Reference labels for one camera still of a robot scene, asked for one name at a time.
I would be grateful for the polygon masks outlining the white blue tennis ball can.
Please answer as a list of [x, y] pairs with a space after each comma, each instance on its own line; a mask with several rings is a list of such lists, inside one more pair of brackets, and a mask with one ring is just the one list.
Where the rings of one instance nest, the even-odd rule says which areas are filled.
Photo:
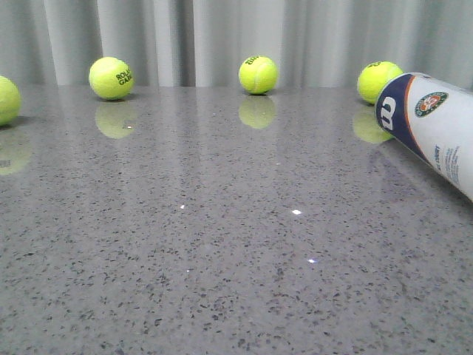
[[389, 81], [378, 125], [472, 199], [472, 92], [420, 72]]

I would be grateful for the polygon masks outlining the middle tennis ball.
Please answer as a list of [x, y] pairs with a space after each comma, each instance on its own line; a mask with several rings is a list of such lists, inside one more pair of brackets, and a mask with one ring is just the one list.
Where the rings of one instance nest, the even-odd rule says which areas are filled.
[[278, 69], [268, 57], [256, 55], [246, 58], [239, 68], [239, 82], [250, 94], [264, 94], [276, 86]]

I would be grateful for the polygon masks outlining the tennis ball with Roland Garros text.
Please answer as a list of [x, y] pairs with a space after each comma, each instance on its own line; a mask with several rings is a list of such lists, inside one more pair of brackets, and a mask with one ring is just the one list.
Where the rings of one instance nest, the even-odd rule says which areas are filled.
[[89, 85], [100, 98], [114, 101], [127, 96], [135, 84], [130, 66], [115, 57], [98, 59], [89, 70]]

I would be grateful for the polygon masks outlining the right tennis ball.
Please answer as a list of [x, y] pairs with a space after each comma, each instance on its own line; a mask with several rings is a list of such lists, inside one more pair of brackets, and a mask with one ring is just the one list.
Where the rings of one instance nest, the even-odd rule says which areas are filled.
[[390, 61], [376, 61], [367, 65], [360, 73], [357, 90], [368, 104], [374, 104], [385, 85], [404, 71]]

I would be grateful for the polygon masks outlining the tennis ball far left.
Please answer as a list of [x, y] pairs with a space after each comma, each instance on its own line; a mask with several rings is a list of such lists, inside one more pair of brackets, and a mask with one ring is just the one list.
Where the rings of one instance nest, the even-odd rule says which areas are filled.
[[0, 125], [6, 126], [19, 114], [21, 94], [9, 78], [0, 77]]

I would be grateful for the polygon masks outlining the grey pleated curtain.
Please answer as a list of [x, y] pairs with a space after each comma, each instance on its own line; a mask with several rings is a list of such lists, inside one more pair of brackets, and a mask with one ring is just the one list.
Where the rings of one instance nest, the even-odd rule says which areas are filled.
[[150, 86], [237, 84], [252, 55], [281, 87], [345, 87], [392, 61], [472, 87], [470, 1], [3, 1], [1, 74], [25, 84], [82, 84], [119, 58]]

